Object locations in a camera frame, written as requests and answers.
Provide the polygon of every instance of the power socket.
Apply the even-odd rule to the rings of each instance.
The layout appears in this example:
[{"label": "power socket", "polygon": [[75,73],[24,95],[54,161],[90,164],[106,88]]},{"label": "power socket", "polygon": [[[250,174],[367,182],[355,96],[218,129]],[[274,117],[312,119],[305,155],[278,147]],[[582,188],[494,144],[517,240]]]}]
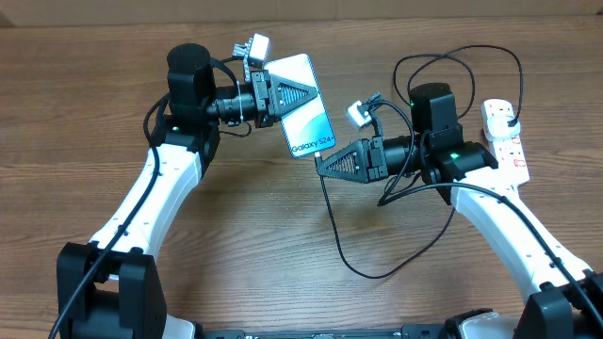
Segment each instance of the power socket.
[{"label": "power socket", "polygon": [[498,168],[508,175],[511,183],[520,186],[530,180],[526,155],[521,146],[519,121],[513,127],[508,121],[514,118],[511,103],[490,99],[481,105],[483,133],[488,139],[490,153],[497,159]]}]

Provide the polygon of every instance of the white arm segment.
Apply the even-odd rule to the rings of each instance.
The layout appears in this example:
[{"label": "white arm segment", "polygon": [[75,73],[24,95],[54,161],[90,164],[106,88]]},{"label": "white arm segment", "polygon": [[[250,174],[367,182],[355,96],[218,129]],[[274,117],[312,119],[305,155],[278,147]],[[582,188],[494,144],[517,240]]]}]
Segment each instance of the white arm segment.
[{"label": "white arm segment", "polygon": [[[531,221],[553,252],[576,280],[584,279],[582,270],[590,269],[585,262],[567,250],[536,216],[522,203],[507,176],[498,169],[483,168],[470,171],[461,183],[481,186],[505,196]],[[551,259],[536,241],[525,223],[503,203],[478,191],[453,187],[452,205],[481,232],[498,258],[509,270],[524,300],[540,292],[540,284],[555,286],[569,283],[561,272],[551,266]]]},{"label": "white arm segment", "polygon": [[[198,153],[187,151],[186,147],[162,144],[159,152],[159,176],[145,203],[140,207],[126,234],[115,244],[113,250],[129,252],[132,248],[141,248],[145,254],[151,254],[157,260],[161,243],[171,226],[178,208],[187,194],[201,182],[202,168]],[[149,150],[147,162],[142,173],[125,197],[120,208],[111,220],[97,232],[90,242],[98,241],[103,249],[111,240],[119,225],[139,201],[142,192],[151,181],[155,160]]]}]

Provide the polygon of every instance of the phone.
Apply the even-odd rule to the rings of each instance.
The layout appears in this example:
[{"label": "phone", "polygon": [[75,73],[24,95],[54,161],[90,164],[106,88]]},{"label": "phone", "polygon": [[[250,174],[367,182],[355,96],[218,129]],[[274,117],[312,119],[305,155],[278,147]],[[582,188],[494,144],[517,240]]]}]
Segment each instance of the phone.
[{"label": "phone", "polygon": [[291,155],[297,158],[332,148],[335,135],[310,57],[301,54],[274,60],[266,63],[264,69],[270,74],[317,89],[316,98],[282,118],[281,125]]}]

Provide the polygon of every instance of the wall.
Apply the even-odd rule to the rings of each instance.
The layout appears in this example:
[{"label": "wall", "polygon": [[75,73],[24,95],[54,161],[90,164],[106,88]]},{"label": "wall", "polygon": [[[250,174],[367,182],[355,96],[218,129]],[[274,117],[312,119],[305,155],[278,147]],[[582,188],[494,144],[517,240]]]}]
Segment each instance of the wall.
[{"label": "wall", "polygon": [[603,0],[0,0],[0,26],[596,14]]}]

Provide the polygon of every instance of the wooden table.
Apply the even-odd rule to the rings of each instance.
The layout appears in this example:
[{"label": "wooden table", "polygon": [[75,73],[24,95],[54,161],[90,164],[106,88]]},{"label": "wooden table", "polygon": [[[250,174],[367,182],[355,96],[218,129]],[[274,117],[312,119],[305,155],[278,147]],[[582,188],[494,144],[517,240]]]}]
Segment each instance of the wooden table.
[{"label": "wooden table", "polygon": [[[603,17],[2,29],[0,337],[47,335],[57,316],[58,252],[68,241],[86,243],[138,177],[147,152],[142,118],[167,91],[170,49],[198,42],[228,57],[254,32],[272,39],[272,58],[312,58],[336,149],[369,135],[345,117],[350,103],[379,90],[401,104],[391,87],[399,58],[470,43],[515,51],[525,70],[522,139],[532,178],[521,196],[568,249],[603,270]],[[477,80],[465,139],[481,140],[481,102],[517,103],[516,66],[498,51],[458,57]],[[401,68],[402,84],[420,62]],[[428,81],[449,82],[464,109],[470,83],[462,67],[441,62],[415,84]],[[408,133],[393,111],[382,116],[388,137]],[[422,248],[449,212],[435,192],[377,208],[383,185],[327,181],[344,251],[368,274]],[[158,267],[170,314],[207,329],[395,328],[478,307],[522,310],[509,273],[460,216],[394,277],[350,272],[313,160],[292,159],[278,125],[222,138]]]}]

